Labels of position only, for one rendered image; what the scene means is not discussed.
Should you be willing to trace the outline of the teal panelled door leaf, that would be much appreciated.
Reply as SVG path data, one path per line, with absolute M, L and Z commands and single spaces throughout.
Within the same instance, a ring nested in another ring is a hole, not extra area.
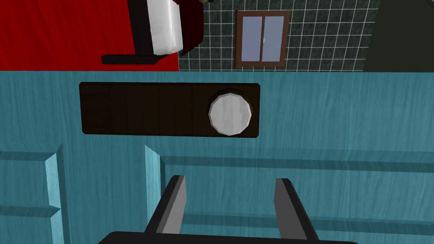
M 259 134 L 86 135 L 82 82 L 257 83 Z M 279 237 L 287 178 L 322 240 L 434 244 L 434 73 L 0 72 L 0 244 L 143 232 L 173 175 L 183 234 Z

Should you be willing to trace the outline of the white round door knob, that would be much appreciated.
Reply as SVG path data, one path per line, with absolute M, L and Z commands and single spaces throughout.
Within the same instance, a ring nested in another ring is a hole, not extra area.
M 241 95 L 225 93 L 211 102 L 208 117 L 211 126 L 224 136 L 241 134 L 250 124 L 252 108 Z

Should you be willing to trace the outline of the dark brown knob plate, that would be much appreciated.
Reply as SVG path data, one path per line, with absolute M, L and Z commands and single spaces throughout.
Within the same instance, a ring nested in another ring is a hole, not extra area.
M 239 137 L 259 134 L 260 85 L 257 83 L 79 84 L 85 134 L 222 137 L 211 125 L 211 104 L 224 94 L 240 95 L 252 117 Z

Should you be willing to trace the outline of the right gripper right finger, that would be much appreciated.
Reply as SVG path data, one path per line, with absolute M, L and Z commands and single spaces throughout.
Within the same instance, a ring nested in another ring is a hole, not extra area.
M 319 240 L 294 186 L 287 178 L 276 179 L 274 209 L 281 238 Z

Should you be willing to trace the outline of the brown framed window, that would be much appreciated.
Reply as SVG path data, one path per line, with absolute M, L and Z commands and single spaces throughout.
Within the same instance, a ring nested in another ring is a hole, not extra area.
M 289 10 L 235 11 L 234 68 L 282 67 Z

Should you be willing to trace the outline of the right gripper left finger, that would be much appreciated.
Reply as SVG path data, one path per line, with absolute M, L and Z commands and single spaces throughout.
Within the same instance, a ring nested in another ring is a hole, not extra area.
M 185 176 L 174 175 L 169 180 L 160 201 L 145 229 L 146 234 L 179 234 L 186 205 Z

